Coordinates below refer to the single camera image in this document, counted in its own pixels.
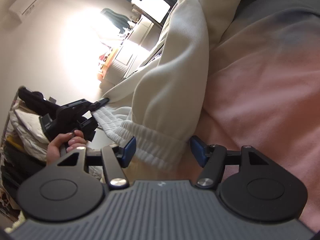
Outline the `person's left hand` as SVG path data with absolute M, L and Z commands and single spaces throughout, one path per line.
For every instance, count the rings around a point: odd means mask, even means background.
M 75 130 L 72 133 L 59 134 L 52 140 L 47 148 L 47 165 L 52 164 L 61 157 L 61 150 L 64 148 L 68 153 L 77 147 L 86 147 L 87 141 L 84 139 L 84 134 L 80 130 Z

